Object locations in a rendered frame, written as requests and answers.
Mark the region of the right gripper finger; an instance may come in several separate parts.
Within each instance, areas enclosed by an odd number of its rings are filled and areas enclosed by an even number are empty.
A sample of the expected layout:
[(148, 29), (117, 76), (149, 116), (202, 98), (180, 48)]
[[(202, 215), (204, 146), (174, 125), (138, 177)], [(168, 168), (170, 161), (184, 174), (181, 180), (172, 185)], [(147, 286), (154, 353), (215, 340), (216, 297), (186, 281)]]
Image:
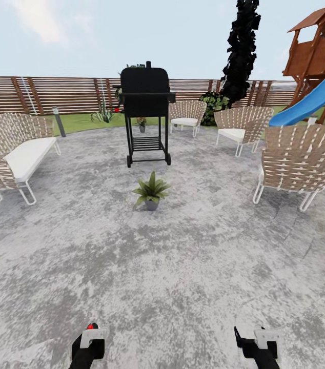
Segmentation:
[(234, 328), (234, 331), (235, 331), (235, 334), (236, 334), (236, 342), (237, 342), (237, 346), (239, 347), (239, 348), (242, 348), (242, 338), (240, 337), (240, 335), (239, 335), (239, 332), (237, 331), (237, 328), (235, 327)]

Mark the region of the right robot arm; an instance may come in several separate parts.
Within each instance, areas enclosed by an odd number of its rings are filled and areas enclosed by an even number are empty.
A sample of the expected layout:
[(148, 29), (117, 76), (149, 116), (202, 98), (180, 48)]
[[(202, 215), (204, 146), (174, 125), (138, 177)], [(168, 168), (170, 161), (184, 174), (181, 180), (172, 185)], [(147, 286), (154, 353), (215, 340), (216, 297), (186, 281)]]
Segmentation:
[(242, 348), (246, 358), (254, 358), (258, 369), (280, 369), (277, 366), (277, 341), (282, 341), (282, 333), (278, 330), (266, 330), (264, 328), (253, 331), (256, 339), (241, 338), (237, 328), (234, 328), (236, 342)]

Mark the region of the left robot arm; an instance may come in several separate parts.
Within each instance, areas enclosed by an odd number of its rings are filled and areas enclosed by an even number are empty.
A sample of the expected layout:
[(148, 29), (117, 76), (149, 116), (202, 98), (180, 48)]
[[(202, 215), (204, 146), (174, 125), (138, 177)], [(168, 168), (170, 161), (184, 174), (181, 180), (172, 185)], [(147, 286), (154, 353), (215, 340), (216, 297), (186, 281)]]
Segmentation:
[(105, 338), (109, 329), (87, 329), (83, 331), (80, 340), (72, 344), (72, 363), (69, 369), (90, 369), (93, 359), (104, 357)]

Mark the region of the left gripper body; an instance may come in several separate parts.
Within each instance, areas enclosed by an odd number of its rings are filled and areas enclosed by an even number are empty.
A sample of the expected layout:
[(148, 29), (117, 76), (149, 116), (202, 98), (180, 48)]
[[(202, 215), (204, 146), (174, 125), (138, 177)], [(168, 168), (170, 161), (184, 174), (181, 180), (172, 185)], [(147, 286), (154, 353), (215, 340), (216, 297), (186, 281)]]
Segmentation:
[(90, 368), (93, 359), (104, 357), (105, 339), (93, 339), (88, 348), (80, 348), (80, 345), (80, 340), (76, 340), (72, 344), (72, 361), (83, 360)]

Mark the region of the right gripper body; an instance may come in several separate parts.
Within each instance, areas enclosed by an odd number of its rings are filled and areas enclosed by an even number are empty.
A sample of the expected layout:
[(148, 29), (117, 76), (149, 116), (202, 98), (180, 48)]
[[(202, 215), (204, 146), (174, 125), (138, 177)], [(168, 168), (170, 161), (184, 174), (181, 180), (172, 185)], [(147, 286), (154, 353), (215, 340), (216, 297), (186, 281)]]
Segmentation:
[(254, 358), (258, 365), (258, 369), (261, 369), (262, 364), (267, 361), (277, 363), (277, 344), (275, 341), (268, 341), (267, 349), (260, 349), (254, 339), (242, 338), (241, 341), (243, 355), (246, 358)]

